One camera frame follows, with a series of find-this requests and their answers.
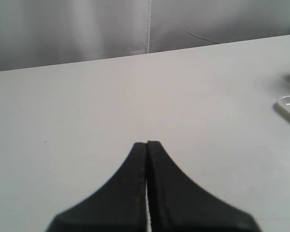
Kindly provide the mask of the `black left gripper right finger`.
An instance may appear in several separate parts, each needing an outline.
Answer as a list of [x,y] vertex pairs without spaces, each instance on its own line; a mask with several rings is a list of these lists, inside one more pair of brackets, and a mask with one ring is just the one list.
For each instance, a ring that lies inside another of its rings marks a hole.
[[256,232],[254,218],[194,183],[158,141],[147,142],[147,197],[154,232]]

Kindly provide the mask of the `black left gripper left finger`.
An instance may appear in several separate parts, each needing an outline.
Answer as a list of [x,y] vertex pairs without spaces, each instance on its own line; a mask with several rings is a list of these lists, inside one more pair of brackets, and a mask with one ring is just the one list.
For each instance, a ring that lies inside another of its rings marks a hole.
[[56,215],[49,232],[145,232],[146,144],[135,143],[117,172],[94,194]]

